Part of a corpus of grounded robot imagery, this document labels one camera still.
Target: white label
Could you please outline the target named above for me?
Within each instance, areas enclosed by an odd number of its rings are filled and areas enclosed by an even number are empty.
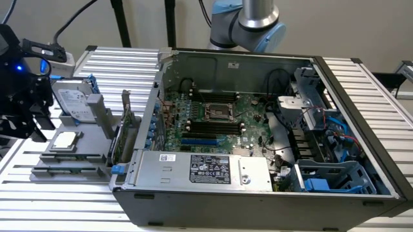
[[[160,154],[159,161],[175,161],[175,154]]]
[[[239,68],[239,63],[228,63],[227,64],[227,67],[230,68],[230,69],[236,69],[236,68]]]
[[[71,89],[58,89],[57,92],[71,116],[80,122],[95,122],[95,117],[87,104],[84,94],[79,90]]]

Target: white wall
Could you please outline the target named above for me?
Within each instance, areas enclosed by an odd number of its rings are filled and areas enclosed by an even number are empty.
[[[9,20],[20,37],[48,42],[88,0],[18,0]],[[163,0],[123,0],[133,46],[167,46]],[[214,0],[204,0],[211,11]],[[276,0],[287,25],[278,53],[357,57],[373,71],[390,72],[413,59],[413,0]],[[0,1],[4,14],[9,0]],[[179,47],[204,48],[205,25],[196,0],[176,0]],[[99,0],[60,38],[76,57],[88,44],[120,46],[109,0]]]

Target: motherboard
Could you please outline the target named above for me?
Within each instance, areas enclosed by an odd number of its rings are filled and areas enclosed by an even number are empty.
[[[167,92],[164,100],[165,151],[266,157],[271,132],[260,95]]]

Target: sticker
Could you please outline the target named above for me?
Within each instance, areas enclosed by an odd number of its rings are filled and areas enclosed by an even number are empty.
[[[80,122],[95,122],[95,117],[87,104],[84,94],[79,90],[71,89],[58,89],[57,92],[71,116]]]
[[[175,157],[176,157],[175,154],[160,154],[159,161],[171,161],[171,162],[173,162],[175,161]]]
[[[239,63],[230,62],[230,63],[227,64],[227,67],[228,67],[230,69],[236,69],[236,68],[239,68]]]
[[[230,185],[230,157],[191,155],[188,180],[192,183]]]

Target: power supply label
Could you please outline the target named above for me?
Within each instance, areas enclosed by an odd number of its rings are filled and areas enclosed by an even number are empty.
[[[192,183],[230,185],[230,157],[191,155],[188,180]]]

